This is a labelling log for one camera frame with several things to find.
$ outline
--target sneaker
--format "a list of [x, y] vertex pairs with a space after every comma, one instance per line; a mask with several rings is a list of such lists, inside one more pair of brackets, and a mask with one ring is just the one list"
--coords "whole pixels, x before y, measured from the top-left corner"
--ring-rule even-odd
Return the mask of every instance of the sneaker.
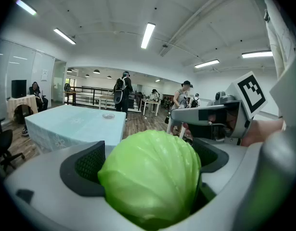
[[22, 135], [23, 136], [29, 136], [28, 130], [26, 128], [23, 129]]

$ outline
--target window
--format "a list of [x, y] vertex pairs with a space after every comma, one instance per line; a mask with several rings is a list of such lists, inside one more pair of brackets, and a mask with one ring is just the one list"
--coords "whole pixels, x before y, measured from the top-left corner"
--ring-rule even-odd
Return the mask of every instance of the window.
[[75, 79], [66, 78], [66, 79], [65, 79], [65, 83], [66, 83], [66, 84], [70, 84], [70, 87], [74, 87], [75, 84], [76, 84], [76, 81], [75, 81]]

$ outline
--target small glass bowl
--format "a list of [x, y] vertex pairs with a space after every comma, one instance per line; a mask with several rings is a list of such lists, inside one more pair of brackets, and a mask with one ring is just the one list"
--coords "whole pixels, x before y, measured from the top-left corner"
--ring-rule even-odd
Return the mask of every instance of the small glass bowl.
[[114, 114], [111, 114], [111, 113], [106, 113], [106, 114], [103, 114], [102, 116], [103, 116], [104, 118], [106, 118], [106, 119], [112, 119], [112, 118], [115, 117], [115, 115], [114, 115]]

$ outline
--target dark pants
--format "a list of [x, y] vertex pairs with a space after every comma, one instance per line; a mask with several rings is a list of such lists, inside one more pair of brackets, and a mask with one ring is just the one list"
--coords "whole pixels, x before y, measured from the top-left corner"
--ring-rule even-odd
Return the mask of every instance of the dark pants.
[[39, 111], [47, 110], [48, 100], [46, 98], [42, 98], [42, 99], [44, 104], [42, 103], [41, 99], [36, 98]]
[[123, 98], [121, 100], [120, 103], [116, 104], [116, 111], [121, 111], [122, 109], [122, 112], [125, 112], [127, 115], [126, 117], [128, 117], [128, 109], [129, 109], [129, 99], [127, 98]]

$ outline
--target wooden floor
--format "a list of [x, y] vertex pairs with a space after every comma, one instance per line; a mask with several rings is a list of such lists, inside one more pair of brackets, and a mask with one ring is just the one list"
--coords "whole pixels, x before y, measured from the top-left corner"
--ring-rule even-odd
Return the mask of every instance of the wooden floor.
[[[52, 103], [51, 108], [57, 107], [59, 105], [60, 105], [59, 103]], [[168, 114], [168, 111], [161, 107], [158, 110], [157, 116], [155, 116], [155, 113], [146, 111], [145, 112], [145, 117], [147, 117], [146, 119], [144, 118], [142, 113], [129, 112], [128, 118], [131, 120], [126, 122], [126, 128], [123, 134], [123, 138], [125, 139], [129, 135], [132, 135], [134, 133], [141, 132], [141, 131], [146, 131], [148, 129], [166, 131], [167, 124], [165, 124], [164, 121], [166, 119], [167, 114]], [[24, 162], [26, 162], [27, 160], [39, 154], [36, 148], [36, 145], [30, 139], [30, 137], [22, 136], [23, 128], [24, 128], [24, 125], [17, 124], [15, 122], [11, 122], [8, 125], [3, 126], [3, 130], [11, 129], [13, 131], [13, 141], [9, 148], [10, 153], [11, 154], [23, 153], [26, 157], [25, 159], [18, 157], [17, 159], [13, 160], [12, 164], [15, 167], [21, 166]], [[8, 167], [6, 175], [9, 175], [12, 172], [13, 172], [13, 169], [11, 167]]]

